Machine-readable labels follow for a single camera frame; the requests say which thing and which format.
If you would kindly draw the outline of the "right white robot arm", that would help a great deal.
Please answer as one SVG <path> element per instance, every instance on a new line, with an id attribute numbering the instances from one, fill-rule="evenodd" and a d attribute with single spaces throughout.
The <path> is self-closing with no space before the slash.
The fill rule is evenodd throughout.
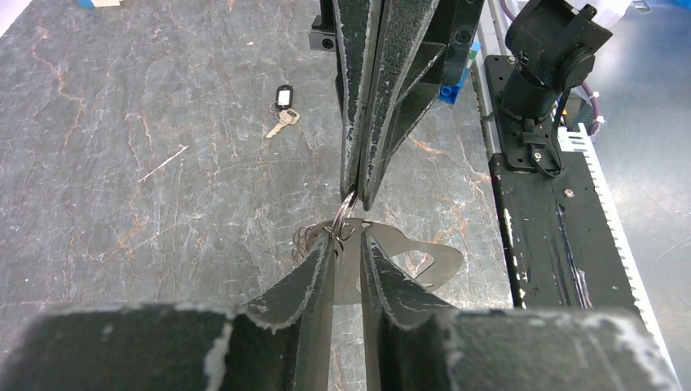
<path id="1" fill-rule="evenodd" d="M 370 209 L 389 162 L 437 100 L 461 79 L 481 1 L 323 1 L 313 48 L 334 51 L 342 118 L 341 199 Z M 500 107 L 540 123 L 592 71 L 611 37 L 592 3 L 530 1 L 505 38 L 517 65 Z"/>

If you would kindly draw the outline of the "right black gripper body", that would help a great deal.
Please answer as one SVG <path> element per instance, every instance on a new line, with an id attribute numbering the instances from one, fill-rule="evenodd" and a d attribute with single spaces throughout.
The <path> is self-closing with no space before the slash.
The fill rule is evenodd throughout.
<path id="1" fill-rule="evenodd" d="M 321 0 L 320 13 L 312 22 L 309 43 L 312 50 L 334 51 L 336 20 L 334 6 L 337 1 Z M 457 84 L 465 70 L 470 47 L 476 34 L 483 1 L 441 1 L 430 23 L 425 40 L 447 44 L 446 59 L 442 69 L 441 84 Z"/>

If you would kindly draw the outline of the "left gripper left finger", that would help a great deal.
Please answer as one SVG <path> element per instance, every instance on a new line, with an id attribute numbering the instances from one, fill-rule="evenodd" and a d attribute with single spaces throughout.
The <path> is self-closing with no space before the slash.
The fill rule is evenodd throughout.
<path id="1" fill-rule="evenodd" d="M 244 305 L 145 303 L 36 318 L 1 369 L 4 390 L 325 390 L 335 245 Z"/>

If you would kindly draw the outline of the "metal key organizer plate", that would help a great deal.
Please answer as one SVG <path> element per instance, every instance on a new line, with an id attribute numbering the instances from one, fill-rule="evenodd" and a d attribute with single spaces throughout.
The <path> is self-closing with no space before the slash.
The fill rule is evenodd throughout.
<path id="1" fill-rule="evenodd" d="M 398 228 L 383 222 L 352 217 L 356 192 L 346 196 L 335 219 L 304 226 L 293 235 L 293 260 L 299 264 L 320 237 L 336 242 L 335 305 L 361 302 L 360 255 L 362 233 L 373 236 L 382 252 L 406 275 L 434 292 L 448 283 L 464 265 L 461 251 L 444 245 L 407 238 Z"/>

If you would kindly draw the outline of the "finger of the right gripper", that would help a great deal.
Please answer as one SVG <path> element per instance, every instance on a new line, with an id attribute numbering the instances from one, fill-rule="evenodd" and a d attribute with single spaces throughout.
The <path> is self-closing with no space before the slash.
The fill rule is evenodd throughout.
<path id="1" fill-rule="evenodd" d="M 376 41 L 376 58 L 359 167 L 359 198 L 372 209 L 385 172 L 393 117 L 416 53 L 437 10 L 437 1 L 386 1 Z"/>
<path id="2" fill-rule="evenodd" d="M 381 1 L 334 1 L 337 67 L 342 92 L 341 175 L 343 197 L 358 190 Z"/>

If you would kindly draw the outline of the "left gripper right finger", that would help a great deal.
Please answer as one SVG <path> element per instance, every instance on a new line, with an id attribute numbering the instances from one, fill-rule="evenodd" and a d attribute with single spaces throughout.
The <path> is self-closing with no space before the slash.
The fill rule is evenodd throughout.
<path id="1" fill-rule="evenodd" d="M 642 322 L 622 311 L 460 310 L 361 235 L 370 390 L 677 390 Z"/>

